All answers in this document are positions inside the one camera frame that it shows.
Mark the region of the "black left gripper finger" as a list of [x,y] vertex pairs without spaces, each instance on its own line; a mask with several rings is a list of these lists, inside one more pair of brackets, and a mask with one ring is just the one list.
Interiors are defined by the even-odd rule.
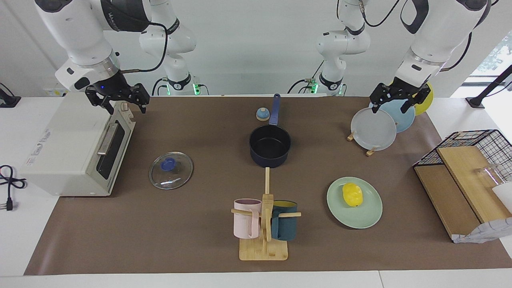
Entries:
[[370,95],[370,102],[372,104],[372,112],[376,114],[380,107],[391,101],[389,86],[377,86]]
[[408,109],[416,104],[422,104],[426,99],[426,90],[420,90],[415,95],[409,95],[405,103],[400,107],[402,114],[405,114]]

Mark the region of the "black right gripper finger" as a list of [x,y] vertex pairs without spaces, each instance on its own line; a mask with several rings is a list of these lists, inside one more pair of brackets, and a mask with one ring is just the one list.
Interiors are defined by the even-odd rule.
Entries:
[[146,88],[143,86],[143,84],[137,83],[134,86],[130,86],[128,102],[138,106],[141,113],[146,113],[146,106],[150,102],[150,95],[146,91]]
[[100,98],[97,95],[96,90],[85,90],[85,95],[87,96],[92,106],[100,106],[101,108],[108,111],[110,115],[114,114],[114,108],[110,104],[110,99],[108,98],[108,96]]

